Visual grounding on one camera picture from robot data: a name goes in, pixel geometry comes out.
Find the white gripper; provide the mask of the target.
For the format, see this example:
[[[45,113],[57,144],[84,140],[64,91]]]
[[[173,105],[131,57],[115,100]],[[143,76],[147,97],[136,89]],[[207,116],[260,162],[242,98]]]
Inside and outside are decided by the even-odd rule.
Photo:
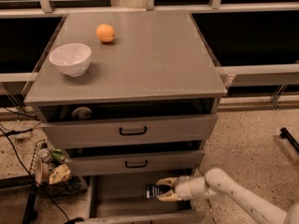
[[[192,198],[190,189],[190,178],[186,175],[177,177],[167,177],[160,179],[156,182],[157,186],[168,186],[174,188],[167,193],[157,196],[157,199],[161,202],[178,202],[187,201]]]

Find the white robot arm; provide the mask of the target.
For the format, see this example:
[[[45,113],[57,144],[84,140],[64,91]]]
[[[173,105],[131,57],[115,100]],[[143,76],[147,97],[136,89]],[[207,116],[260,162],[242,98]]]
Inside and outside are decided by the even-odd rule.
[[[223,194],[258,224],[299,224],[299,203],[286,212],[237,184],[220,168],[212,168],[203,176],[182,175],[160,179],[156,185],[170,188],[168,192],[157,195],[162,202],[187,201],[198,197],[210,199]]]

